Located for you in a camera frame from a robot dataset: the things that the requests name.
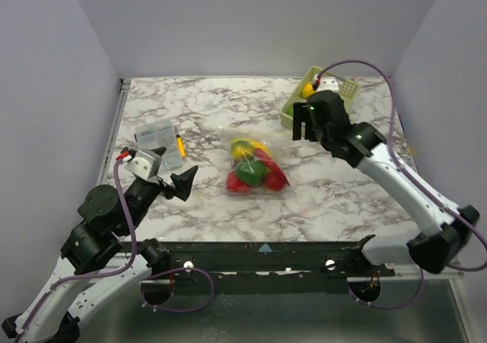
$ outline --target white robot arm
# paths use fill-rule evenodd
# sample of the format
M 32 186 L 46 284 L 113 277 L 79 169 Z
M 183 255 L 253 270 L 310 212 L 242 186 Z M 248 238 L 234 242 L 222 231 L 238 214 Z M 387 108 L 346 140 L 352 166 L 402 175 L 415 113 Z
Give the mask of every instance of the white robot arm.
M 197 166 L 180 175 L 172 174 L 174 186 L 170 186 L 157 177 L 165 148 L 125 152 L 130 159 L 126 169 L 136 176 L 124 194 L 134 227 L 141 223 L 159 195 L 188 199 Z M 116 257 L 122 249 L 117 237 L 128 235 L 129 229 L 118 193 L 112 186 L 93 188 L 78 213 L 84 220 L 61 248 L 54 272 L 37 298 L 21 315 L 7 318 L 2 324 L 7 336 L 15 338 L 16 343 L 43 343 L 54 337 L 62 337 L 63 342 L 75 341 L 79 327 L 104 304 L 154 271 L 170 267 L 167 250 L 151 239 L 138 247 L 137 255 L 129 259 L 131 265 L 123 273 L 111 275 L 110 269 L 103 270 L 109 262 L 118 268 L 129 263 Z M 98 275 L 111 276 L 97 278 Z
M 301 139 L 304 122 L 305 139 L 318 141 L 332 156 L 372 178 L 417 223 L 420 234 L 415 237 L 372 237 L 362 249 L 370 263 L 414 262 L 428 272 L 440 273 L 466 245 L 471 230 L 459 218 L 475 226 L 479 212 L 470 205 L 460 208 L 424 181 L 398 154 L 391 157 L 384 136 L 371 124 L 351 124 L 339 94 L 318 91 L 306 103 L 295 103 L 293 115 L 293 140 Z M 416 184 L 406 173 L 414 175 Z M 435 195 L 443 206 L 436 205 L 425 193 Z M 445 212 L 444 208 L 456 212 Z

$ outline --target white wall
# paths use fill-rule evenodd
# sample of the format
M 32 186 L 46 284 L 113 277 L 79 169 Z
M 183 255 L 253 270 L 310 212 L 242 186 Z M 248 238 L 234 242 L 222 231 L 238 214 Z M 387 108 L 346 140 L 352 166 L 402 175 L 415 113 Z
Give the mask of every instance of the white wall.
M 393 75 L 420 173 L 456 202 L 478 208 L 485 236 L 486 14 L 486 0 L 436 0 Z M 487 252 L 472 238 L 461 259 L 478 265 Z M 487 272 L 469 274 L 466 282 L 487 340 Z
M 0 12 L 3 321 L 35 298 L 80 221 L 120 82 L 77 0 L 0 0 Z
M 392 73 L 434 0 L 79 1 L 114 68 L 133 78 L 302 75 L 345 58 Z

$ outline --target bolt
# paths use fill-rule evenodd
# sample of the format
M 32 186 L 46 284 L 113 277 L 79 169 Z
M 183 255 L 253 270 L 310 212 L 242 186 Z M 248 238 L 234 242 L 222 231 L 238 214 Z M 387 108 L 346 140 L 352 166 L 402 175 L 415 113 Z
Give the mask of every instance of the bolt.
M 328 271 L 333 271 L 336 268 L 336 263 L 332 259 L 328 259 L 325 262 L 325 266 Z
M 185 261 L 184 264 L 183 264 L 183 267 L 184 268 L 195 268 L 195 265 L 191 261 Z

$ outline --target plastic basket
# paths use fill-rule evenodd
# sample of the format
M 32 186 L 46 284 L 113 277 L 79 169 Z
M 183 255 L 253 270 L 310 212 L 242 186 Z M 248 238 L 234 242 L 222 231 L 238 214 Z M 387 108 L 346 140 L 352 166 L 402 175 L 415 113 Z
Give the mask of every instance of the plastic basket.
M 307 82 L 311 82 L 314 75 L 320 73 L 323 69 L 319 67 L 311 67 L 307 74 L 303 77 L 301 83 L 298 87 L 294 90 L 291 98 L 289 98 L 288 102 L 282 107 L 281 110 L 281 125 L 285 128 L 292 130 L 292 116 L 288 115 L 289 107 L 292 106 L 294 102 L 306 102 L 306 99 L 301 97 L 301 90 L 303 89 L 304 85 Z M 339 82 L 339 89 L 340 89 L 340 97 L 345 102 L 345 109 L 348 110 L 350 105 L 352 104 L 353 98 L 358 92 L 359 86 L 357 82 L 351 81 L 347 78 L 339 77 L 338 75 L 334 75 L 333 73 L 326 72 L 324 77 L 335 77 Z

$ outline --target marker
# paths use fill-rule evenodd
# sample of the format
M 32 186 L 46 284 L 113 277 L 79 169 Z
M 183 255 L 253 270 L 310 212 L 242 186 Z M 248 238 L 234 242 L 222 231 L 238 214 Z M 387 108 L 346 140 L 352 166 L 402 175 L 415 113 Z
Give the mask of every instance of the marker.
M 176 134 L 177 147 L 180 150 L 181 157 L 186 158 L 186 151 L 184 150 L 183 139 L 179 134 Z

